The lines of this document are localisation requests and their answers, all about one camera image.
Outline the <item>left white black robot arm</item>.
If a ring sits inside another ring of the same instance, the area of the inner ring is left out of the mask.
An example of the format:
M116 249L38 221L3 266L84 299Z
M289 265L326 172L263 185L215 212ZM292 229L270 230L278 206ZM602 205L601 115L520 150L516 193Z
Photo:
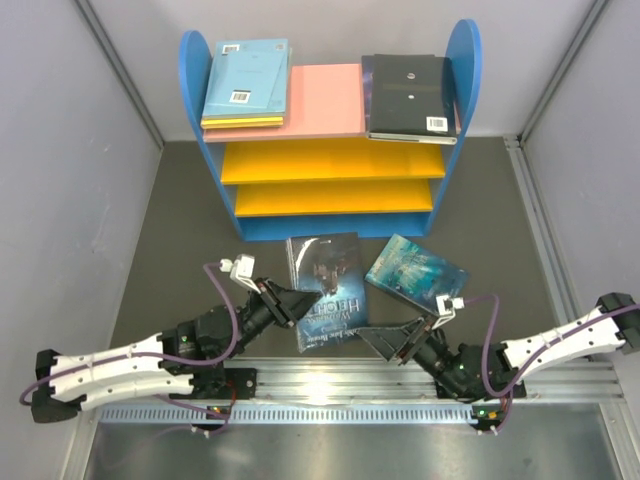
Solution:
M36 382L19 401L35 423L48 424L133 398L229 398L237 383L225 361L244 353L270 327L296 326L321 297L260 278L244 305L224 302L124 347L77 356L42 350L36 355Z

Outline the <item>light blue book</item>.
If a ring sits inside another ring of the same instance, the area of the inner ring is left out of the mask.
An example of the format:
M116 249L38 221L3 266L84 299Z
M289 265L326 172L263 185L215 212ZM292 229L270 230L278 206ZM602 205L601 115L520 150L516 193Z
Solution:
M217 42L202 117L284 115L290 53L284 38Z

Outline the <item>black glossy book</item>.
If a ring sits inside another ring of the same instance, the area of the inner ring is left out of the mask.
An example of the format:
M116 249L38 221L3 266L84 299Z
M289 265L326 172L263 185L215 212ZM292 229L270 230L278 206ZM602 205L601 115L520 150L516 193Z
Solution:
M455 83L451 60L435 55L373 56L369 137L454 145Z

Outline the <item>yellow book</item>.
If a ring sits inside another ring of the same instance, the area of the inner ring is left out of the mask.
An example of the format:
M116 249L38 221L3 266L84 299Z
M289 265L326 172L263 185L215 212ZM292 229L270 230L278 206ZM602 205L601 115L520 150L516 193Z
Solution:
M221 119L208 118L202 119L200 122L200 126L203 130L280 127L283 124L284 118L281 116Z

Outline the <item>teal blue cover book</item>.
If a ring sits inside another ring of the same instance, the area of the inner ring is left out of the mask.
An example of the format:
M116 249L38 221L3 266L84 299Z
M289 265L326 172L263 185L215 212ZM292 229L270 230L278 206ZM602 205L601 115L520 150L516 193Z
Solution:
M436 298L458 297L469 274L416 243L394 234L365 275L369 284L438 314Z

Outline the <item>dark Wuthering Heights book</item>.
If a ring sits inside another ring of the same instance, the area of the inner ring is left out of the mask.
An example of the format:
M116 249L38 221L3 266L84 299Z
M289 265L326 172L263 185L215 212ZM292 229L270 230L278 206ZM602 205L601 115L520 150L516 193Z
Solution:
M298 351L355 339L369 325L358 234L291 237L286 252L292 287L320 294L297 325Z

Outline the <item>purple Robinson Crusoe book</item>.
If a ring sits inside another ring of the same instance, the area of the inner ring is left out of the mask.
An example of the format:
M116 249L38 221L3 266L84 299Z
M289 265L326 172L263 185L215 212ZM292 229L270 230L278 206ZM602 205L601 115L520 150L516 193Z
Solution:
M362 72L365 135L367 138L371 137L370 112L371 112L371 98L372 98L372 88L373 88L373 71L374 71L374 56L363 55L361 58L361 72Z

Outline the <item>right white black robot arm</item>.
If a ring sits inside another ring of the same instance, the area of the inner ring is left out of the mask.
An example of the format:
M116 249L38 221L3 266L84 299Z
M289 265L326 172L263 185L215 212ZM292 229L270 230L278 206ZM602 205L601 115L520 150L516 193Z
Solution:
M586 315L561 327L529 337L494 343L499 299L480 345L461 344L450 350L439 334L473 299L436 297L435 317L406 324L364 327L357 335L387 362L416 363L439 388L440 398L471 403L516 396L526 376L590 355L639 350L639 304L628 294L610 293L598 299Z

